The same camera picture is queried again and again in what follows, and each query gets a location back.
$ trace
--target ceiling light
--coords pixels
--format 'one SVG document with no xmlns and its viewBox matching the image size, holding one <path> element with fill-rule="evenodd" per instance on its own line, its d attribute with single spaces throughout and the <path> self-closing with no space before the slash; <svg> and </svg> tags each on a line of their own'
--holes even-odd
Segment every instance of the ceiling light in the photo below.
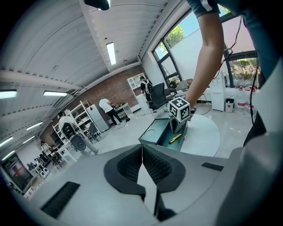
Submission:
<svg viewBox="0 0 283 226">
<path fill-rule="evenodd" d="M 3 141 L 2 143 L 0 143 L 0 147 L 3 146 L 4 144 L 8 143 L 12 139 L 13 139 L 13 137 L 10 137 L 7 140 Z"/>
<path fill-rule="evenodd" d="M 23 142 L 23 143 L 26 143 L 26 142 L 28 142 L 28 141 L 30 141 L 31 139 L 33 139 L 35 136 L 32 136 L 30 139 L 27 139 L 25 142 Z"/>
<path fill-rule="evenodd" d="M 43 122 L 39 122 L 39 123 L 37 123 L 37 124 L 35 124 L 35 125 L 32 125 L 32 126 L 28 127 L 27 130 L 32 129 L 32 128 L 38 126 L 38 125 L 41 125 L 42 123 L 43 123 Z"/>
<path fill-rule="evenodd" d="M 8 155 L 6 155 L 4 158 L 2 158 L 2 161 L 4 161 L 6 158 L 8 158 L 11 154 L 13 154 L 15 150 L 11 151 Z"/>
<path fill-rule="evenodd" d="M 0 90 L 0 99 L 16 97 L 17 90 Z"/>
<path fill-rule="evenodd" d="M 63 93 L 63 92 L 55 92 L 55 91 L 45 91 L 43 93 L 43 96 L 59 96 L 59 97 L 64 97 L 67 96 L 67 93 Z"/>
<path fill-rule="evenodd" d="M 114 43 L 113 42 L 108 43 L 108 44 L 106 44 L 106 47 L 107 47 L 107 50 L 108 50 L 111 65 L 114 65 L 116 63 Z"/>
</svg>

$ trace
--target round white table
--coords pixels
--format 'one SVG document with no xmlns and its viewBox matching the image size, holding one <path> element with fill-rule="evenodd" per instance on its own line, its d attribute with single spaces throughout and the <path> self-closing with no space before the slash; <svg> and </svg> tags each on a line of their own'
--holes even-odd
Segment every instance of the round white table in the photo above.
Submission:
<svg viewBox="0 0 283 226">
<path fill-rule="evenodd" d="M 187 134 L 181 152 L 214 157 L 220 145 L 220 132 L 209 118 L 195 114 L 187 122 Z"/>
</svg>

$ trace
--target refrigerator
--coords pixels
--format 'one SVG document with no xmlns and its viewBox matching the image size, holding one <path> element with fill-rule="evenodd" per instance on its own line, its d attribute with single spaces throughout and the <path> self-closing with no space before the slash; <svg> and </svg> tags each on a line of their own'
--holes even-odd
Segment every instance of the refrigerator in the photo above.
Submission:
<svg viewBox="0 0 283 226">
<path fill-rule="evenodd" d="M 95 104 L 89 106 L 87 108 L 87 112 L 101 132 L 104 132 L 110 128 L 109 122 L 103 119 Z"/>
</svg>

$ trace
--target person in black shirt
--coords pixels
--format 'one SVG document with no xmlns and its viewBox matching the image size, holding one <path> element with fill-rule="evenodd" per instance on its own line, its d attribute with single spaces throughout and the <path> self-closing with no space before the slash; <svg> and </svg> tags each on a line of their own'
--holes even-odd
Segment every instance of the person in black shirt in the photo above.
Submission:
<svg viewBox="0 0 283 226">
<path fill-rule="evenodd" d="M 141 76 L 140 80 L 142 93 L 145 94 L 147 101 L 151 101 L 150 90 L 152 88 L 152 82 L 146 79 L 144 76 Z"/>
</svg>

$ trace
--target person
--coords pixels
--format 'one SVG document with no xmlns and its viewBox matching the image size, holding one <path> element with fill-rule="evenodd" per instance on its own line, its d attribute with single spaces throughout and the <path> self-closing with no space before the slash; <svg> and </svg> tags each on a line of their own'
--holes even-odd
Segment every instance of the person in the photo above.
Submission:
<svg viewBox="0 0 283 226">
<path fill-rule="evenodd" d="M 152 82 L 146 79 L 144 76 L 141 76 L 140 80 L 142 93 L 145 94 L 145 98 L 147 101 L 151 101 L 150 90 L 152 88 Z"/>
<path fill-rule="evenodd" d="M 43 151 L 49 158 L 51 157 L 50 146 L 43 140 L 41 141 L 41 151 Z"/>
<path fill-rule="evenodd" d="M 204 93 L 220 68 L 224 50 L 224 34 L 217 4 L 227 8 L 234 15 L 243 17 L 244 24 L 257 51 L 263 75 L 265 79 L 268 79 L 279 61 L 280 53 L 274 44 L 274 41 L 277 41 L 276 36 L 273 34 L 274 31 L 263 20 L 263 18 L 270 15 L 269 10 L 262 7 L 264 4 L 251 0 L 187 0 L 187 2 L 197 17 L 203 39 L 195 76 L 185 97 L 191 104 L 191 107 L 195 105 L 196 101 Z M 253 127 L 244 145 L 251 138 L 265 132 L 264 124 L 257 113 Z"/>
<path fill-rule="evenodd" d="M 101 107 L 103 109 L 103 111 L 109 115 L 109 117 L 111 118 L 112 122 L 114 123 L 115 126 L 117 126 L 117 123 L 114 119 L 113 116 L 116 117 L 116 119 L 118 119 L 119 123 L 122 123 L 122 120 L 120 119 L 119 115 L 117 114 L 117 112 L 112 108 L 112 103 L 111 101 L 107 100 L 104 97 L 101 97 L 99 100 L 99 107 Z"/>
<path fill-rule="evenodd" d="M 76 128 L 76 122 L 75 122 L 74 118 L 72 118 L 70 116 L 66 116 L 66 114 L 64 112 L 62 112 L 62 111 L 60 111 L 58 113 L 58 116 L 59 116 L 58 126 L 59 126 L 59 130 L 61 131 L 62 134 L 64 134 L 63 133 L 63 127 L 64 127 L 65 123 L 70 123 L 73 128 Z M 85 138 L 85 135 L 82 134 L 82 136 L 80 136 L 80 137 L 83 139 L 83 141 L 85 142 L 87 148 L 90 150 L 90 154 L 97 154 L 98 149 L 95 148 L 92 144 L 89 143 L 89 141 Z"/>
</svg>

